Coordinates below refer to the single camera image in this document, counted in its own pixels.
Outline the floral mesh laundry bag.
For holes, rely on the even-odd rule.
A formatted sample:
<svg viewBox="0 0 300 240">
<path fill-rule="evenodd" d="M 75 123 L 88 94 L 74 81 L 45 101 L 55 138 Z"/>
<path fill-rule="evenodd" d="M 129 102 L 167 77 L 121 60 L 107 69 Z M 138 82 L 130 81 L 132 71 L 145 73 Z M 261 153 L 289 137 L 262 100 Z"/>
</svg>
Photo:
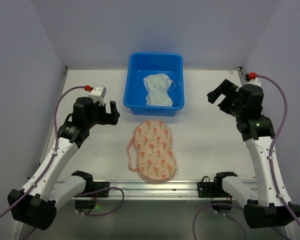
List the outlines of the floral mesh laundry bag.
<svg viewBox="0 0 300 240">
<path fill-rule="evenodd" d="M 128 169 L 148 183 L 169 181 L 177 172 L 172 131 L 160 120 L 147 120 L 137 126 L 127 154 Z"/>
</svg>

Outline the light green bra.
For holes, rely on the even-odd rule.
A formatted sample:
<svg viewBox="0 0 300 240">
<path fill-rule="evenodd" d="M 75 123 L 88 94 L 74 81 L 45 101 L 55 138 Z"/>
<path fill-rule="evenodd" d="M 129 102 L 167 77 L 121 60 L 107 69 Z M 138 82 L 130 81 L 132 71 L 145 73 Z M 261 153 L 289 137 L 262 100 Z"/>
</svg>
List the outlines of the light green bra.
<svg viewBox="0 0 300 240">
<path fill-rule="evenodd" d="M 168 92 L 176 89 L 175 82 L 165 73 L 150 74 L 143 79 L 147 106 L 172 107 L 173 100 Z"/>
</svg>

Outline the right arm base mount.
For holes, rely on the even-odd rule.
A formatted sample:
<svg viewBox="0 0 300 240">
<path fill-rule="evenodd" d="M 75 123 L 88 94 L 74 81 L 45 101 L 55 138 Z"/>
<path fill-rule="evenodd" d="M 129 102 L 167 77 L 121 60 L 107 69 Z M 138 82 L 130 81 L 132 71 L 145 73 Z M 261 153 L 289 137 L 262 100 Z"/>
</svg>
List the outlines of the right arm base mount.
<svg viewBox="0 0 300 240">
<path fill-rule="evenodd" d="M 207 175 L 197 182 L 197 194 L 199 198 L 207 198 L 210 199 L 211 204 L 217 204 L 212 208 L 218 213 L 228 214 L 232 209 L 231 206 L 221 204 L 232 204 L 233 198 L 223 190 L 216 189 L 214 181 Z"/>
</svg>

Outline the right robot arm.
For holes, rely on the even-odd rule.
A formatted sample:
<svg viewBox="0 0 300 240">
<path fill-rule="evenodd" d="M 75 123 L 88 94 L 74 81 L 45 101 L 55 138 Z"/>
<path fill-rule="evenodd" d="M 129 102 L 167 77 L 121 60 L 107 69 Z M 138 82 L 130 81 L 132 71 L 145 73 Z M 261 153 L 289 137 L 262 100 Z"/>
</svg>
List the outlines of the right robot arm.
<svg viewBox="0 0 300 240">
<path fill-rule="evenodd" d="M 219 109 L 236 120 L 257 180 L 257 192 L 247 187 L 234 172 L 218 172 L 213 190 L 233 197 L 243 208 L 244 219 L 252 229 L 284 227 L 300 217 L 300 206 L 293 204 L 285 188 L 273 141 L 276 137 L 270 118 L 262 114 L 264 92 L 260 81 L 254 79 L 237 86 L 225 79 L 207 94 L 213 104 L 224 99 Z"/>
</svg>

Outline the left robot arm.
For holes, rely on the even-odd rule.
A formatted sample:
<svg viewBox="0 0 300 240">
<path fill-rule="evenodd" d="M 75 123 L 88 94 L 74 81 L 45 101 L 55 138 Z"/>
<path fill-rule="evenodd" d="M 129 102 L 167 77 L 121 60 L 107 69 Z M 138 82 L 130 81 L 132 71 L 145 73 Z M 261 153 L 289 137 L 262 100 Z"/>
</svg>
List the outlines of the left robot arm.
<svg viewBox="0 0 300 240">
<path fill-rule="evenodd" d="M 90 97 L 79 97 L 57 132 L 53 147 L 34 175 L 20 189 L 12 189 L 7 200 L 14 220 L 47 230 L 58 210 L 75 196 L 93 196 L 93 176 L 76 170 L 61 186 L 55 184 L 69 160 L 89 137 L 95 125 L 117 125 L 120 113 L 116 102 L 105 105 Z"/>
</svg>

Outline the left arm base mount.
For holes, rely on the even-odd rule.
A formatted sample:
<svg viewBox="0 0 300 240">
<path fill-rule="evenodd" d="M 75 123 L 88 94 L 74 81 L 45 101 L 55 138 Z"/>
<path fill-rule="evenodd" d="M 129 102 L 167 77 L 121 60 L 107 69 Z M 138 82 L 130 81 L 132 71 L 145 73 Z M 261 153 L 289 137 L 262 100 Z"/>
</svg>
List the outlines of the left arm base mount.
<svg viewBox="0 0 300 240">
<path fill-rule="evenodd" d="M 110 187 L 108 181 L 94 181 L 90 186 L 84 190 L 83 193 L 90 193 L 94 191 L 99 191 L 104 188 Z M 100 191 L 98 193 L 93 193 L 90 195 L 75 197 L 74 198 L 74 208 L 78 212 L 90 213 L 92 210 L 96 209 L 97 200 L 107 198 L 109 196 L 109 189 Z"/>
</svg>

